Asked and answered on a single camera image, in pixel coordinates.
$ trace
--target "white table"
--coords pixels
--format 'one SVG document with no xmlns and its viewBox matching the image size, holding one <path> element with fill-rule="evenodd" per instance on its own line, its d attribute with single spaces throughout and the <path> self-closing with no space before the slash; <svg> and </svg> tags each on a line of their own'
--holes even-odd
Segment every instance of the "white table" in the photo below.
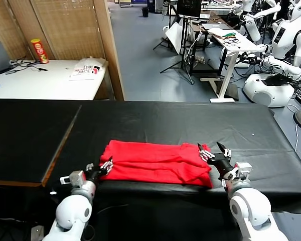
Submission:
<svg viewBox="0 0 301 241">
<path fill-rule="evenodd" d="M 252 43 L 251 41 L 249 41 L 246 37 L 244 37 L 243 35 L 241 35 L 238 31 L 236 30 L 223 30 L 223 32 L 225 32 L 225 34 L 228 33 L 235 33 L 235 37 L 239 40 L 239 42 L 237 44 L 234 45 L 226 45 L 223 42 L 223 39 L 216 37 L 215 35 L 214 38 L 223 46 L 225 47 L 225 49 L 228 51 L 227 57 L 231 57 L 230 59 L 230 63 L 229 66 L 227 68 L 227 72 L 225 75 L 225 78 L 223 80 L 221 89 L 219 94 L 217 93 L 217 86 L 214 82 L 213 79 L 208 79 L 210 85 L 212 86 L 217 98 L 212 98 L 210 99 L 210 102 L 212 103 L 232 103 L 235 102 L 233 98 L 225 98 L 225 92 L 227 90 L 227 86 L 229 85 L 230 79 L 232 77 L 232 73 L 234 70 L 234 66 L 236 64 L 236 59 L 237 56 L 239 54 L 239 52 L 245 52 L 245 51 L 252 51 L 252 52 L 257 52 L 258 51 L 258 47 Z M 201 78 L 201 81 L 207 81 L 206 78 Z"/>
<path fill-rule="evenodd" d="M 77 63 L 77 60 L 50 60 L 48 64 L 35 65 L 48 71 L 39 72 L 29 67 L 20 72 L 1 74 L 0 99 L 93 100 L 103 79 L 111 89 L 107 61 L 100 68 L 96 80 L 69 81 Z M 112 89 L 108 93 L 113 99 Z"/>
</svg>

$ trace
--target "red cloth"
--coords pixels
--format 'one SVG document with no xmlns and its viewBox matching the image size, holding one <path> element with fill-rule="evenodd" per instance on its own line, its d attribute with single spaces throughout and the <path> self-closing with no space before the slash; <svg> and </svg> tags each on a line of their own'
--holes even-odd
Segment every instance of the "red cloth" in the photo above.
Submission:
<svg viewBox="0 0 301 241">
<path fill-rule="evenodd" d="M 110 141 L 101 156 L 101 165 L 113 157 L 107 180 L 195 184 L 212 188 L 211 168 L 200 156 L 197 145 L 159 145 Z"/>
</svg>

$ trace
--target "black leather surface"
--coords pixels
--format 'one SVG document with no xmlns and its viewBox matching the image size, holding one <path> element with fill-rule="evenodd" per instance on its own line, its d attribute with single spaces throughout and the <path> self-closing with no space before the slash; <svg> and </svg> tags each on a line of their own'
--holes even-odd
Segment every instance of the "black leather surface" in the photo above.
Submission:
<svg viewBox="0 0 301 241">
<path fill-rule="evenodd" d="M 158 144 L 206 143 L 217 152 L 216 141 L 232 149 L 232 163 L 253 166 L 251 185 L 268 196 L 274 208 L 301 200 L 301 160 L 273 119 L 271 111 L 255 104 L 196 104 L 168 102 L 85 102 L 52 173 L 60 176 L 98 163 L 112 139 Z M 214 188 L 104 181 L 97 197 L 116 201 L 175 198 L 210 207 L 227 203 L 213 168 Z"/>
<path fill-rule="evenodd" d="M 0 180 L 41 183 L 78 103 L 0 99 Z"/>
</svg>

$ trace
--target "black table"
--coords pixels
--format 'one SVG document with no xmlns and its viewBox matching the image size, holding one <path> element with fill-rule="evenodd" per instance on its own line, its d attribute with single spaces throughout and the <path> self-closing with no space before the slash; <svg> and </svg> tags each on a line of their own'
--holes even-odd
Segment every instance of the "black table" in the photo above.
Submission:
<svg viewBox="0 0 301 241">
<path fill-rule="evenodd" d="M 216 141 L 232 149 L 232 163 L 253 166 L 251 185 L 273 208 L 301 201 L 301 160 L 273 119 L 270 109 L 256 104 L 168 102 L 81 102 L 81 109 L 60 153 L 49 184 L 87 163 L 98 163 L 110 140 L 158 144 Z M 207 207 L 226 207 L 218 172 L 210 173 L 214 188 L 129 181 L 104 181 L 97 200 L 119 203 L 182 200 Z"/>
</svg>

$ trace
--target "pringles can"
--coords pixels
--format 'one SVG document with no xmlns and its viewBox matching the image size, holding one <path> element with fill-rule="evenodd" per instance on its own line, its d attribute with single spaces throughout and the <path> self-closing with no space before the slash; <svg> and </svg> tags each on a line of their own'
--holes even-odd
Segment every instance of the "pringles can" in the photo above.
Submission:
<svg viewBox="0 0 301 241">
<path fill-rule="evenodd" d="M 44 48 L 42 46 L 42 43 L 41 43 L 40 39 L 33 39 L 33 40 L 31 40 L 31 43 L 33 44 L 33 46 L 34 46 L 34 48 L 37 52 L 37 55 L 40 59 L 40 63 L 48 64 L 49 63 L 48 56 L 47 56 L 47 53 L 46 53 L 46 51 L 44 50 Z"/>
</svg>

